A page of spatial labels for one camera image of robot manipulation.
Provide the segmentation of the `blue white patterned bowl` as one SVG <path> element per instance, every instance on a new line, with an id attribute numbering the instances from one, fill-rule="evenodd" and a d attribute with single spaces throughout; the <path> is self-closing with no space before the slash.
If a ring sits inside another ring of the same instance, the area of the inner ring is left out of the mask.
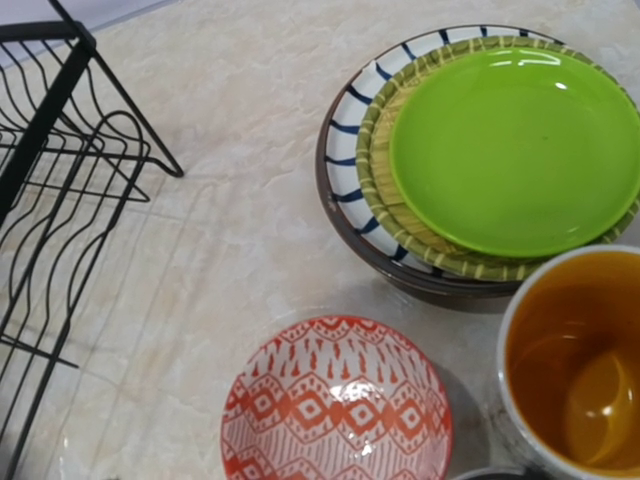
<path id="1" fill-rule="evenodd" d="M 311 318 L 275 335 L 236 377 L 222 416 L 230 479 L 442 479 L 452 447 L 432 363 L 361 317 Z"/>

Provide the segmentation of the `white calligraphy cup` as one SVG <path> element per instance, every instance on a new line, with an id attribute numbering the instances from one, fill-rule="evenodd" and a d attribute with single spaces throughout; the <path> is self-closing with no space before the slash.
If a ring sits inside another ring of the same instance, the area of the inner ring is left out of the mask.
<path id="1" fill-rule="evenodd" d="M 553 479 L 639 476 L 639 250 L 595 245 L 531 274 L 496 348 L 495 425 Z"/>

